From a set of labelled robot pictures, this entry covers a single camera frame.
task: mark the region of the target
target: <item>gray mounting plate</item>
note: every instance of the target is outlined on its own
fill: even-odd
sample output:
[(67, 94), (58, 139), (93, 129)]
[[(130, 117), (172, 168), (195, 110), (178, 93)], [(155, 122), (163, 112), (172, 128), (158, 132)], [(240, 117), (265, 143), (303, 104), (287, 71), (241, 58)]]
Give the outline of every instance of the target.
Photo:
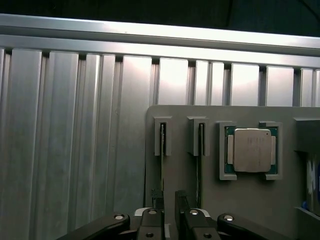
[[(191, 207), (196, 206), (196, 157), (188, 152), (190, 117), (207, 117), (210, 155), (202, 157), (202, 205), (213, 219), (229, 212), (241, 215), (291, 238), (297, 237), (295, 207), (306, 199), (306, 163), (294, 151), (294, 118), (320, 118), (311, 107), (250, 106), (152, 106), (146, 115), (146, 206), (152, 206), (152, 189), (160, 189), (160, 158), (155, 156), (155, 118), (171, 117), (171, 155), (164, 158), (165, 222), (175, 233), (175, 191), (186, 190)], [(242, 128), (257, 128), (259, 122), (282, 123), (282, 179), (266, 180), (256, 173), (237, 173), (237, 180), (219, 180), (219, 126), (236, 122)]]

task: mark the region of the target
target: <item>dark background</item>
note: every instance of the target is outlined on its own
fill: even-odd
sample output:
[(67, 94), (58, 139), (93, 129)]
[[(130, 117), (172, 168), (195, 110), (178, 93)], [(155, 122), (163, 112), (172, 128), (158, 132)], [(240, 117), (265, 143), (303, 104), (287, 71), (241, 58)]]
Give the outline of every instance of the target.
[(320, 37), (320, 0), (1, 0), (0, 13)]

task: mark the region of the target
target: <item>black cable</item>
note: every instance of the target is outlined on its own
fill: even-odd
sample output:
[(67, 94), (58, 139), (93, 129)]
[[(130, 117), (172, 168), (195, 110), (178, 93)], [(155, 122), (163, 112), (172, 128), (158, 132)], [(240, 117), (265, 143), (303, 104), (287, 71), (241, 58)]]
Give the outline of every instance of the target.
[(227, 15), (226, 15), (226, 23), (225, 23), (226, 27), (229, 27), (229, 25), (230, 25), (231, 12), (232, 12), (233, 4), (234, 4), (234, 0), (229, 0), (228, 12), (227, 12)]
[(304, 1), (304, 0), (297, 0), (300, 2), (308, 11), (315, 17), (315, 19), (320, 23), (320, 16)]

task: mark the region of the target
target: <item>metal bolt head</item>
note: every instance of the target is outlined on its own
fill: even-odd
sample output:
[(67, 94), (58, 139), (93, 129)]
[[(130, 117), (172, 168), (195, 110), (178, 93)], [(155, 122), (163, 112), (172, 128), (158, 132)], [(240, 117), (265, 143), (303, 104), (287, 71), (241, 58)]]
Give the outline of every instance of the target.
[(150, 211), (149, 211), (149, 214), (156, 214), (156, 213), (157, 213), (156, 210), (150, 210)]
[(192, 209), (192, 210), (190, 211), (190, 213), (191, 213), (192, 215), (198, 215), (198, 211), (197, 211), (197, 210), (194, 210), (194, 209)]
[(225, 220), (227, 220), (227, 221), (233, 221), (234, 220), (234, 218), (232, 216), (230, 216), (230, 215), (225, 215), (223, 218)]
[(115, 218), (116, 220), (122, 220), (122, 219), (124, 219), (124, 216), (122, 216), (122, 215), (116, 215), (116, 216), (114, 216), (114, 218)]

